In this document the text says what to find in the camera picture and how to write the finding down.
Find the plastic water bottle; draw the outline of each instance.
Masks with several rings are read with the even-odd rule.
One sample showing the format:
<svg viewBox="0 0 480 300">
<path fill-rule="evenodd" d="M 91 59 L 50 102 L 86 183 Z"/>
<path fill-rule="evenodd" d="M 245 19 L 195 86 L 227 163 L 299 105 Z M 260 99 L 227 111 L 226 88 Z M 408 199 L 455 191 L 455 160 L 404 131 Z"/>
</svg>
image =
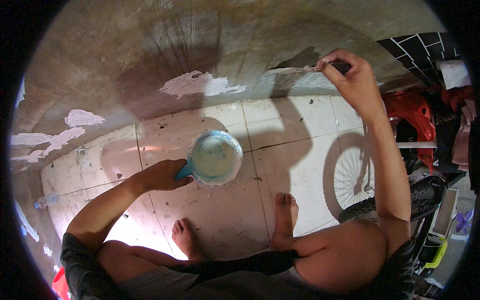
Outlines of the plastic water bottle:
<svg viewBox="0 0 480 300">
<path fill-rule="evenodd" d="M 59 195 L 57 192 L 52 192 L 45 197 L 40 197 L 37 202 L 35 202 L 35 208 L 45 208 L 47 205 L 52 205 L 59 200 Z"/>
</svg>

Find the purple flower decoration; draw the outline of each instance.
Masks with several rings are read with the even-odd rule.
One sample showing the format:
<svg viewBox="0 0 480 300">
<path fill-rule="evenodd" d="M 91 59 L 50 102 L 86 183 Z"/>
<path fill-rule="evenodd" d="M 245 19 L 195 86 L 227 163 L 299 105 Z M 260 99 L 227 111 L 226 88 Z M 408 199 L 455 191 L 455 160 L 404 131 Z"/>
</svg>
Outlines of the purple flower decoration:
<svg viewBox="0 0 480 300">
<path fill-rule="evenodd" d="M 457 213 L 456 221 L 458 222 L 455 227 L 455 231 L 460 232 L 463 229 L 463 234 L 467 234 L 467 227 L 472 227 L 472 224 L 468 223 L 473 215 L 473 209 L 467 211 L 465 215 Z"/>
</svg>

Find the bicycle tire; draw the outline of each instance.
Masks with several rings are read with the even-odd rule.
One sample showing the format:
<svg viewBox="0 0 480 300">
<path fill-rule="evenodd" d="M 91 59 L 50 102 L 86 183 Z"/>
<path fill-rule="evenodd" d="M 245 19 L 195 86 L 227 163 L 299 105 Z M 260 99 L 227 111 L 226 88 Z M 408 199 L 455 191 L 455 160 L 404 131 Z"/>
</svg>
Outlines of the bicycle tire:
<svg viewBox="0 0 480 300">
<path fill-rule="evenodd" d="M 441 182 L 441 179 L 437 176 L 430 176 L 410 186 L 412 206 L 410 221 L 415 221 L 434 212 L 442 202 L 446 185 L 436 184 L 436 186 L 433 186 L 433 181 Z M 347 207 L 338 216 L 338 221 L 339 223 L 344 223 L 353 218 L 367 219 L 377 223 L 378 216 L 375 197 L 365 199 Z"/>
</svg>

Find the tiled floor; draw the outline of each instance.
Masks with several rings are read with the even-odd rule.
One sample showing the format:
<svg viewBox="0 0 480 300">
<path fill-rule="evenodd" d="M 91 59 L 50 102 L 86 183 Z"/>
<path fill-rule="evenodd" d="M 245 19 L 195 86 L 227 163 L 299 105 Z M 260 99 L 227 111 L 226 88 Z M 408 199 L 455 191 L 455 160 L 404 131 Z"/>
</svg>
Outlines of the tiled floor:
<svg viewBox="0 0 480 300">
<path fill-rule="evenodd" d="M 338 224 L 334 216 L 342 208 L 371 196 L 363 191 L 369 174 L 364 128 L 343 98 L 245 101 L 126 126 L 46 166 L 44 192 L 60 194 L 59 202 L 48 207 L 59 237 L 88 201 L 160 160 L 184 158 L 192 139 L 209 129 L 228 131 L 240 142 L 244 162 L 238 177 L 219 188 L 194 182 L 144 194 L 108 240 L 186 259 L 171 229 L 175 220 L 187 217 L 212 257 L 234 258 L 268 248 L 277 192 L 297 199 L 295 236 Z M 373 170 L 370 175 L 373 186 Z"/>
</svg>

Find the foot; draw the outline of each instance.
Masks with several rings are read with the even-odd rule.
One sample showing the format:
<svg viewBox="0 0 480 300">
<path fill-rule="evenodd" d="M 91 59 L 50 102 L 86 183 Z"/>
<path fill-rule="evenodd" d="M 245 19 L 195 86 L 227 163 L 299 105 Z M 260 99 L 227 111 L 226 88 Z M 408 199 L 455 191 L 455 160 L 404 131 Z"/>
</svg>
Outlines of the foot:
<svg viewBox="0 0 480 300">
<path fill-rule="evenodd" d="M 180 250 L 191 261 L 206 261 L 206 256 L 198 242 L 197 235 L 190 222 L 183 218 L 175 221 L 172 228 L 172 239 Z"/>
<path fill-rule="evenodd" d="M 291 249 L 293 229 L 297 223 L 299 206 L 291 194 L 278 193 L 275 196 L 275 231 L 271 248 L 278 251 Z"/>
</svg>

